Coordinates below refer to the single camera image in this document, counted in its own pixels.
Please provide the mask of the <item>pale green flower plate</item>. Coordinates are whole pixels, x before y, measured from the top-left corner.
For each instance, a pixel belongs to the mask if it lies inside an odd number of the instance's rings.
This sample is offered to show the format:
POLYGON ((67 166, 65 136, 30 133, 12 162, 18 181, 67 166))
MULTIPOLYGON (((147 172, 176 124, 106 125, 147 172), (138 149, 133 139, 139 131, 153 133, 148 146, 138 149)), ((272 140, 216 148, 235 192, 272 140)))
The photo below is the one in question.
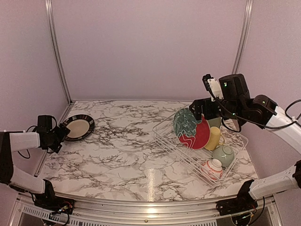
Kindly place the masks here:
POLYGON ((208 120, 209 127, 221 127, 221 117, 213 118, 208 120))

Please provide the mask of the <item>left side aluminium rail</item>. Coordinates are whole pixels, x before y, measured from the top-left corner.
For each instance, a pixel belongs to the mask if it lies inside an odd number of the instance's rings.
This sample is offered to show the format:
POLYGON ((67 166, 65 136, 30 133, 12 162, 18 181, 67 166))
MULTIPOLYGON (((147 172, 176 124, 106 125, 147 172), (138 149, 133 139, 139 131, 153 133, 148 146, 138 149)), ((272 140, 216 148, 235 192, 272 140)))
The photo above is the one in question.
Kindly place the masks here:
POLYGON ((41 155, 38 165, 35 169, 34 176, 38 177, 41 172, 42 166, 48 154, 58 153, 62 147, 61 143, 67 137, 67 128, 63 126, 63 121, 69 114, 74 102, 71 101, 65 109, 62 117, 57 121, 54 116, 42 115, 38 116, 38 127, 34 131, 42 132, 42 150, 44 153, 41 155))

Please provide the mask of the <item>left aluminium frame post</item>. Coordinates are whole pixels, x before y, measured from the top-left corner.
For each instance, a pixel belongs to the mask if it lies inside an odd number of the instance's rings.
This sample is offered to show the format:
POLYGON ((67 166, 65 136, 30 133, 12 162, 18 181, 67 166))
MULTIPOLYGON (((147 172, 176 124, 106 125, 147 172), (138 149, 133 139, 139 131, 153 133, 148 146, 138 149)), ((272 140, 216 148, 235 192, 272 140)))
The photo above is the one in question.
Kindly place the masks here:
POLYGON ((71 105, 72 99, 71 99, 70 91, 68 88, 67 80, 65 77, 64 69, 63 69, 63 63, 62 63, 61 56, 60 56, 59 45, 58 45, 58 40, 57 40, 57 35, 56 35, 56 30, 55 30, 55 19, 54 19, 54 14, 53 14, 52 1, 45 0, 45 7, 46 7, 47 18, 48 18, 50 40, 52 43, 52 49, 54 52, 55 63, 56 63, 58 74, 59 74, 59 80, 62 85, 62 89, 63 89, 63 93, 65 96, 66 102, 68 103, 68 105, 71 105))

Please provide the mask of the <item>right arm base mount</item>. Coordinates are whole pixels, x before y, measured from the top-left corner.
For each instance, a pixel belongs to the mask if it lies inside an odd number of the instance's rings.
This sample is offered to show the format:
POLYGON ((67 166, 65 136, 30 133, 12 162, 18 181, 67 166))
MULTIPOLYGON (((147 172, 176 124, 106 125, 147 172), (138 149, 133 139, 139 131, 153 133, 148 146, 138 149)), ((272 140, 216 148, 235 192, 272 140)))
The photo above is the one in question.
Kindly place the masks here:
POLYGON ((244 182, 235 198, 219 200, 216 203, 220 216, 234 215, 231 220, 235 226, 248 226, 257 211, 257 201, 249 194, 253 182, 253 179, 244 182))

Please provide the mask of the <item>white red patterned bowl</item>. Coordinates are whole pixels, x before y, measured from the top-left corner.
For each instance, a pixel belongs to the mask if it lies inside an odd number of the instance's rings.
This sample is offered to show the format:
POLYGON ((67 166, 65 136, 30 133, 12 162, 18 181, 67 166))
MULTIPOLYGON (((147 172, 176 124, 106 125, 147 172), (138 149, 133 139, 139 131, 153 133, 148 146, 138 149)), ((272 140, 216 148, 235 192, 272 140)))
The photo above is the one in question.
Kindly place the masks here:
POLYGON ((203 162, 201 170, 212 180, 220 179, 223 175, 222 163, 218 159, 209 159, 203 162))

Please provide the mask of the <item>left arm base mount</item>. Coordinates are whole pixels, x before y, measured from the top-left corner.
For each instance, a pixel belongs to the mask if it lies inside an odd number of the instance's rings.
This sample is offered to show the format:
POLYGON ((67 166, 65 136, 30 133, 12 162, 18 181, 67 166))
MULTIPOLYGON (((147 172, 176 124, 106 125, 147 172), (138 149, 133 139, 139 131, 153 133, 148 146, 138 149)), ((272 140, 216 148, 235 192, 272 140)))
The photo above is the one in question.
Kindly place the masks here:
POLYGON ((67 220, 63 223, 66 226, 70 223, 70 215, 73 213, 75 200, 57 196, 54 192, 53 185, 50 181, 43 179, 45 182, 45 191, 42 194, 31 193, 35 206, 51 210, 51 215, 65 213, 67 220))

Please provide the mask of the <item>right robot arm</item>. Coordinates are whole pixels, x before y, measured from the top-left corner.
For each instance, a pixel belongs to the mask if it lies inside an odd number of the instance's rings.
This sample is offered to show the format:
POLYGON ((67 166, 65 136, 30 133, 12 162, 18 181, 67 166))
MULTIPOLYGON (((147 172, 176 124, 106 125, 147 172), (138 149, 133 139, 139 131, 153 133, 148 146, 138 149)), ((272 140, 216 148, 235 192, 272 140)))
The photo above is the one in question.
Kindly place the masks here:
MULTIPOLYGON (((249 89, 242 74, 231 74, 219 79, 206 74, 202 78, 210 97, 194 100, 189 106, 196 120, 220 117, 237 120, 238 126, 251 123, 274 133, 296 152, 301 151, 301 125, 296 118, 289 116, 286 109, 265 95, 250 97, 249 89)), ((233 200, 233 207, 243 211, 264 196, 300 188, 301 162, 267 178, 250 180, 240 188, 233 200)))

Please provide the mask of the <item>right aluminium frame post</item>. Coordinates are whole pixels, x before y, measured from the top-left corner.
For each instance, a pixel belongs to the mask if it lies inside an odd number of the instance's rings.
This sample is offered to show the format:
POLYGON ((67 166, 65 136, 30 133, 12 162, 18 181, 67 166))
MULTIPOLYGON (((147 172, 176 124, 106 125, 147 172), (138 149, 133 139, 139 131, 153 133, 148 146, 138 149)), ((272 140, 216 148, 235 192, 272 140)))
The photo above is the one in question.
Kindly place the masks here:
POLYGON ((246 48, 247 39, 251 27, 252 11, 253 11, 253 0, 247 0, 244 11, 244 18, 242 22, 241 34, 238 42, 238 48, 234 60, 234 65, 232 67, 232 74, 237 74, 239 72, 240 64, 242 61, 243 53, 246 48))

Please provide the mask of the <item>yellow mug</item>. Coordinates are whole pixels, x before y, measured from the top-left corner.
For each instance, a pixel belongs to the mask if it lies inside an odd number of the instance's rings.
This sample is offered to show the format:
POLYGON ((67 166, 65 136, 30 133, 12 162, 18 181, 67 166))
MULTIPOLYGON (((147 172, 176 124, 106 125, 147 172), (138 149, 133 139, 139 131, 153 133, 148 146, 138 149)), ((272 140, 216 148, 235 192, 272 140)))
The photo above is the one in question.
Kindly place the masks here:
POLYGON ((217 146, 224 145, 224 143, 225 139, 221 133, 221 130, 218 127, 211 127, 210 138, 204 148, 206 150, 213 151, 217 146))

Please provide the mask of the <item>front aluminium table rail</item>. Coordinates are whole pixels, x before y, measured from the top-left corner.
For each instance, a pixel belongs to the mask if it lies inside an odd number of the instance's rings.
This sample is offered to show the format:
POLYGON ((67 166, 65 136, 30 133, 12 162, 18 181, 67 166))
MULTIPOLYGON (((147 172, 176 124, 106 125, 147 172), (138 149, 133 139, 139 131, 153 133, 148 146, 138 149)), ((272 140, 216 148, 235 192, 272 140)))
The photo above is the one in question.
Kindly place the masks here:
POLYGON ((35 217, 34 224, 41 225, 43 220, 55 225, 64 224, 68 219, 71 226, 231 226, 232 219, 242 214, 221 216, 216 203, 221 198, 193 201, 142 202, 119 201, 81 197, 58 193, 58 196, 73 199, 73 213, 50 219, 50 211, 33 204, 29 194, 20 193, 11 213, 8 225, 20 226, 25 216, 35 217))

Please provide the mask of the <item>red teal floral plate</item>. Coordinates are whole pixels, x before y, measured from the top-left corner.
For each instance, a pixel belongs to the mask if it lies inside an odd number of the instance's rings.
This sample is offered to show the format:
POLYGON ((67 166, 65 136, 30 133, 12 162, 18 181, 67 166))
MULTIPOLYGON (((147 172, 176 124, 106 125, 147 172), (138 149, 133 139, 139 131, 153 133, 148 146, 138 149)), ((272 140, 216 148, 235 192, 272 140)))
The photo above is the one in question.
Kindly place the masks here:
POLYGON ((174 115, 174 133, 186 147, 198 150, 210 139, 210 127, 204 116, 196 120, 189 108, 182 108, 174 115))

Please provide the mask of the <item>pale green bowl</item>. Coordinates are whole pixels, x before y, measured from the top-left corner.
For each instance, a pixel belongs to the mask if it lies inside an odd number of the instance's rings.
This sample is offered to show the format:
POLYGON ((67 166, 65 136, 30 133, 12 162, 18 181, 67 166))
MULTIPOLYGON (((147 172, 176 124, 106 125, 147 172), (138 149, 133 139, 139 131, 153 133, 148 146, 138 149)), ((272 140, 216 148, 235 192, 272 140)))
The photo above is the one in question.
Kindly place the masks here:
POLYGON ((235 158, 235 154, 232 147, 223 145, 213 151, 212 157, 218 159, 223 167, 229 167, 235 158))

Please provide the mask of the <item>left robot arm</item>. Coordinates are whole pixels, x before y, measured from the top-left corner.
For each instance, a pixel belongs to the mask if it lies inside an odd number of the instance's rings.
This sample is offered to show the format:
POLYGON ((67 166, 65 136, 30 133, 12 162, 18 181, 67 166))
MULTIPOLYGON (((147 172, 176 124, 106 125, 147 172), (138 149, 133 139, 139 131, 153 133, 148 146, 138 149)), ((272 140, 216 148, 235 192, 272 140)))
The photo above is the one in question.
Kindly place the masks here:
POLYGON ((12 153, 36 148, 58 153, 70 130, 63 124, 53 127, 54 120, 51 115, 40 115, 32 132, 4 130, 0 133, 0 182, 19 192, 35 195, 50 210, 56 209, 60 203, 52 183, 19 169, 13 163, 12 153))

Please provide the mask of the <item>aluminium frame post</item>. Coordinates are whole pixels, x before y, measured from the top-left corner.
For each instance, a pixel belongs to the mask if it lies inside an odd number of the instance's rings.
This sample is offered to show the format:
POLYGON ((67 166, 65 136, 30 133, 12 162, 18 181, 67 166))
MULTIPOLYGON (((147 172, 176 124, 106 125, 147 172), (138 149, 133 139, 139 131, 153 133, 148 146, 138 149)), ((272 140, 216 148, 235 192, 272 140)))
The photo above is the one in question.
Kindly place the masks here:
POLYGON ((56 35, 56 30, 55 30, 55 19, 54 19, 54 14, 53 14, 52 1, 45 0, 45 7, 46 7, 47 18, 48 18, 50 40, 52 43, 52 49, 54 52, 55 63, 56 63, 58 74, 59 74, 59 80, 62 85, 62 89, 63 89, 63 93, 65 96, 66 102, 68 103, 68 105, 71 105, 72 99, 71 99, 70 91, 68 88, 67 80, 65 77, 64 69, 63 69, 63 63, 62 63, 61 56, 60 56, 59 45, 58 45, 58 40, 57 40, 57 35, 56 35))
POLYGON ((252 11, 253 11, 253 0, 247 0, 244 11, 244 18, 242 22, 241 34, 238 42, 238 48, 234 60, 234 65, 232 67, 232 74, 237 74, 239 72, 240 64, 242 61, 243 53, 246 48, 247 39, 251 27, 252 11))

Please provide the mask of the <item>black rimmed beige plate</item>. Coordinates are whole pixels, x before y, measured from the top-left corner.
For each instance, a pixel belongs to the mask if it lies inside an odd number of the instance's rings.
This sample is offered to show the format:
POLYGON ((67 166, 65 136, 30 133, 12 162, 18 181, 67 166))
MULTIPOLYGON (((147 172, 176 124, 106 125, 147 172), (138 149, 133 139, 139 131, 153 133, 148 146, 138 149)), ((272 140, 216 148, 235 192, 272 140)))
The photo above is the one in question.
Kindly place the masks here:
POLYGON ((95 129, 94 119, 86 114, 77 114, 69 117, 62 123, 70 130, 65 138, 66 141, 79 141, 88 137, 95 129))

